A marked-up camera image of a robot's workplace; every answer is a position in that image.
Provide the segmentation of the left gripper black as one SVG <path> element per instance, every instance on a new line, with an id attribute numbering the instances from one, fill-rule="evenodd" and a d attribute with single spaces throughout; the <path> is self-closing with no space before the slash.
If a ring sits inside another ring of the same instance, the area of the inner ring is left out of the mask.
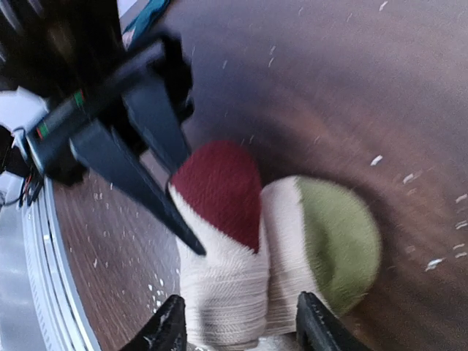
<path id="1" fill-rule="evenodd" d="M 170 174 L 191 151 L 181 124 L 193 113 L 192 68 L 175 34 L 153 34 L 87 94 L 76 92 L 26 134 L 42 176 L 72 181 L 81 164 L 144 206 L 195 254 L 206 250 L 138 157 L 149 149 Z"/>

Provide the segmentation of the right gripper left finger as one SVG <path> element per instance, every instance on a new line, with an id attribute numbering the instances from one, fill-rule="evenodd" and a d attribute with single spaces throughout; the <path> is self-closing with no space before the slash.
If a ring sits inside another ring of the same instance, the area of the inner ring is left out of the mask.
<path id="1" fill-rule="evenodd" d="M 171 295 L 120 351 L 186 351 L 185 300 Z"/>

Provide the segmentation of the cream striped knitted sock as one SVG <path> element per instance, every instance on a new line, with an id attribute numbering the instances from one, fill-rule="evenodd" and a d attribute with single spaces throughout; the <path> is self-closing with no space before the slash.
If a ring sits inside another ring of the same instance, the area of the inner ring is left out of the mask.
<path id="1" fill-rule="evenodd" d="M 190 344 L 207 350 L 301 350 L 298 296 L 341 318 L 377 278 L 381 238 L 353 191 L 303 175 L 262 185 L 242 146 L 204 145 L 167 185 L 206 255 L 178 245 Z"/>

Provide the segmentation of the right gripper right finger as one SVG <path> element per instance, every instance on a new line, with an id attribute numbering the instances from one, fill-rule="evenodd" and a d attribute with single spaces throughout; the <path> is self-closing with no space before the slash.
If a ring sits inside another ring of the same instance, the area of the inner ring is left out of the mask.
<path id="1" fill-rule="evenodd" d="M 296 336 L 301 350 L 371 351 L 312 292 L 298 296 Z"/>

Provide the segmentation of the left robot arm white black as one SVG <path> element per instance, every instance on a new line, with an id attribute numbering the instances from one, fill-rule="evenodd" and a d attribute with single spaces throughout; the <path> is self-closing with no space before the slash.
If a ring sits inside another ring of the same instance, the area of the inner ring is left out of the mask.
<path id="1" fill-rule="evenodd" d="M 205 248 L 140 156 L 168 173 L 191 153 L 182 125 L 194 111 L 192 68 L 181 38 L 149 1 L 122 27 L 116 1 L 3 1 L 1 90 L 41 97 L 34 125 L 1 129 L 1 171 L 24 180 L 34 202 L 46 179 L 65 186 L 98 173 L 144 206 L 195 254 Z"/>

